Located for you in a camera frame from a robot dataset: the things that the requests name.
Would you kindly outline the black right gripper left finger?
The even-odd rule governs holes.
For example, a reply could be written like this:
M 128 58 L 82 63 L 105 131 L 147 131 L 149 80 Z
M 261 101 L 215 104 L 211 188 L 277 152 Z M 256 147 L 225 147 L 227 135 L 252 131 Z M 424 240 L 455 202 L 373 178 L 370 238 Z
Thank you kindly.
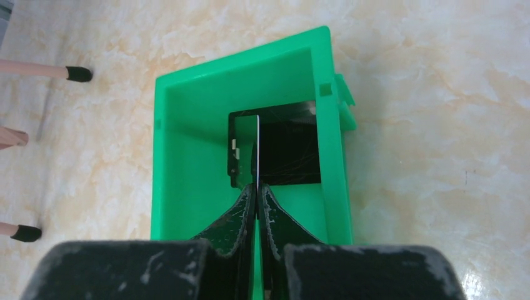
M 251 299 L 256 187 L 185 241 L 69 241 L 38 264 L 23 299 Z

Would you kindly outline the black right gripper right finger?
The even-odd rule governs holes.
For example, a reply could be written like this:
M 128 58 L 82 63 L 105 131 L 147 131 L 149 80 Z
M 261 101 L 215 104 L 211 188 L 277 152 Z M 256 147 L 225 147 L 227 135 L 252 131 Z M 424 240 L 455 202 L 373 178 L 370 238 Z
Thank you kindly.
M 257 192 L 265 299 L 464 299 L 451 263 L 429 246 L 326 244 L 264 184 Z

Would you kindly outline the black card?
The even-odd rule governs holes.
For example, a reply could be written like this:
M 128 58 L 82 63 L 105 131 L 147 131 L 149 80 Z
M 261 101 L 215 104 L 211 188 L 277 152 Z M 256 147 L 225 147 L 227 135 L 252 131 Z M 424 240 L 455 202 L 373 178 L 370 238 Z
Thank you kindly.
M 227 174 L 234 188 L 320 183 L 316 103 L 229 113 L 227 149 Z

